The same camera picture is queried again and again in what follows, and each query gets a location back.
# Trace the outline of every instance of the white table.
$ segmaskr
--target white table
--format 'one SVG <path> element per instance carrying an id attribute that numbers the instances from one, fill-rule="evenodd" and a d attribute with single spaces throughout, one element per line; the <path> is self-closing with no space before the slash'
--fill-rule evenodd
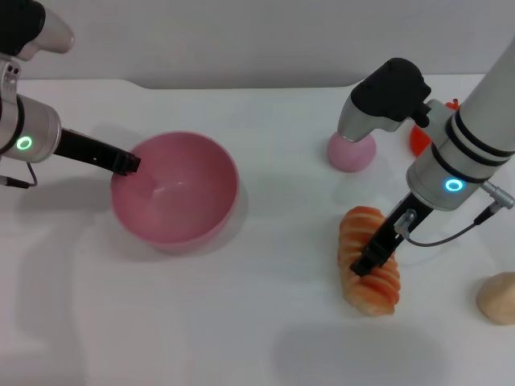
<path id="1" fill-rule="evenodd" d="M 427 76 L 461 101 L 480 76 Z M 402 245 L 395 315 L 362 318 L 340 296 L 337 225 L 358 204 L 390 211 L 408 191 L 410 125 L 377 131 L 378 155 L 345 175 L 324 158 L 351 88 L 171 91 L 120 80 L 26 81 L 64 127 L 130 149 L 169 130 L 206 133 L 233 155 L 242 193 L 223 234 L 187 257 L 127 234 L 110 175 L 51 157 L 40 186 L 0 190 L 0 385 L 508 386 L 515 327 L 477 310 L 478 283 L 515 270 L 515 213 L 457 241 Z M 21 162 L 2 174 L 28 178 Z M 515 164 L 492 179 L 514 192 Z M 439 240 L 490 198 L 438 212 L 413 234 Z"/>

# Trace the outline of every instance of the pink toy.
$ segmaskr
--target pink toy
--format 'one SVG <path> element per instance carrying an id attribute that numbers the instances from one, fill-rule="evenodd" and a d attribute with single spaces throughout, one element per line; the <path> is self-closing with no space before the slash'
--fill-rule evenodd
<path id="1" fill-rule="evenodd" d="M 328 144 L 328 158 L 331 164 L 348 173 L 366 168 L 376 156 L 376 152 L 376 141 L 371 135 L 359 142 L 350 142 L 334 133 Z"/>
<path id="2" fill-rule="evenodd" d="M 132 153 L 138 172 L 114 175 L 111 198 L 122 225 L 148 244 L 179 253 L 212 239 L 237 201 L 239 177 L 229 153 L 197 133 L 165 133 Z"/>

